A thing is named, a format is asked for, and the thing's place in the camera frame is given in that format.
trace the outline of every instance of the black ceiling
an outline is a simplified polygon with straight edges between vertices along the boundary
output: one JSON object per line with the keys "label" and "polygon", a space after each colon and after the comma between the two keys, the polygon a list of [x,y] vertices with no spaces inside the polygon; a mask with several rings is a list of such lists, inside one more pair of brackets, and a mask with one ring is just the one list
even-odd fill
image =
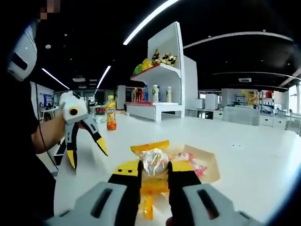
{"label": "black ceiling", "polygon": [[[270,4],[264,0],[179,0],[124,46],[130,32],[164,1],[61,1],[61,12],[48,14],[48,19],[38,25],[38,61],[31,79],[51,89],[64,90],[41,70],[45,68],[69,88],[78,89],[73,77],[97,79],[98,83],[111,65],[100,89],[139,85],[129,77],[147,57],[148,39],[174,21],[180,23],[183,46],[209,36],[263,30],[295,41],[239,35],[185,48],[184,55],[197,62],[199,89],[270,87],[284,91],[277,89],[287,79],[284,75],[293,75],[301,67],[300,45],[297,46],[301,44],[301,29],[297,7],[289,1]],[[252,78],[252,83],[246,86],[238,78]],[[95,89],[89,82],[86,85]]]}

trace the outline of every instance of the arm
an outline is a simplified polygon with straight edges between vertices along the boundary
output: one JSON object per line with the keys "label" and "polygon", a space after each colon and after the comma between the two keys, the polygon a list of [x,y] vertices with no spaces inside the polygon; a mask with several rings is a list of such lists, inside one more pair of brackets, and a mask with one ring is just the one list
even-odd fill
{"label": "arm", "polygon": [[[40,127],[45,142],[46,150],[40,134]],[[37,127],[36,131],[32,134],[32,143],[35,148],[36,154],[41,154],[52,148],[62,139],[64,134],[65,120],[63,118],[62,113],[50,121],[41,123]]]}

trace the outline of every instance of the orange bottle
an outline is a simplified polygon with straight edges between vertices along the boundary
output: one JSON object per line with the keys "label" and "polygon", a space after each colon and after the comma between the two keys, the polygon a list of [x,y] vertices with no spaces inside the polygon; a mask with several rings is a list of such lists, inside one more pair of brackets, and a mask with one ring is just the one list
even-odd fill
{"label": "orange bottle", "polygon": [[115,130],[116,129],[116,102],[113,95],[109,95],[108,101],[106,103],[106,112],[107,112],[107,129]]}

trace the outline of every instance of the white bottle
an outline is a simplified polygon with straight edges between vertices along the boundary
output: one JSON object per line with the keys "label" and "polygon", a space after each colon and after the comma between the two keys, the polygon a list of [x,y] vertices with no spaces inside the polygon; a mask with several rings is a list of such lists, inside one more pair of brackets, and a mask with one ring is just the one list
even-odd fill
{"label": "white bottle", "polygon": [[152,101],[154,103],[159,101],[159,88],[158,85],[154,85],[152,88]]}
{"label": "white bottle", "polygon": [[167,87],[167,91],[166,91],[166,100],[168,103],[171,103],[171,87]]}

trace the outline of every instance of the cable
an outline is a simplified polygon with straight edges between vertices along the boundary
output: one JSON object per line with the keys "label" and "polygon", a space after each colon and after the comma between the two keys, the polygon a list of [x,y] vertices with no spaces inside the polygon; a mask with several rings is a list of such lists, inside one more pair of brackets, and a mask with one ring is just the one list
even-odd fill
{"label": "cable", "polygon": [[[39,114],[39,103],[38,103],[38,86],[37,86],[37,83],[35,82],[35,85],[36,85],[36,99],[37,99],[37,115],[38,115],[38,120],[39,120],[39,123],[40,123],[40,114]],[[56,166],[55,162],[52,160],[49,152],[47,151],[47,148],[46,148],[46,145],[45,145],[45,141],[44,141],[44,138],[43,138],[43,135],[42,135],[42,131],[41,131],[41,125],[39,124],[39,129],[40,129],[40,135],[41,135],[41,138],[42,138],[42,141],[43,141],[43,145],[44,145],[44,148],[45,148],[45,151],[47,152],[50,160],[52,161],[52,163],[54,164],[56,170],[58,171],[58,167]]]}

